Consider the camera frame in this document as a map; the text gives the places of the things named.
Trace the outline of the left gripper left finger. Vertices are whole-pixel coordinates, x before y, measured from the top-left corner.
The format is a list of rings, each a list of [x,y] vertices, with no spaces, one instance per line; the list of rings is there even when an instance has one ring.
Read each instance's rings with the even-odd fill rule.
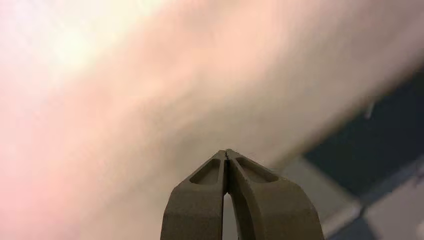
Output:
[[[160,239],[222,239],[226,193],[227,156],[225,150],[219,150],[172,190]]]

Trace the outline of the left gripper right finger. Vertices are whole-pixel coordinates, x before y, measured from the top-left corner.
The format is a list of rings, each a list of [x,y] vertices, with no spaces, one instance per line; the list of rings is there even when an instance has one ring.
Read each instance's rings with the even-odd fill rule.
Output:
[[[323,240],[314,205],[294,182],[228,149],[228,193],[240,240]]]

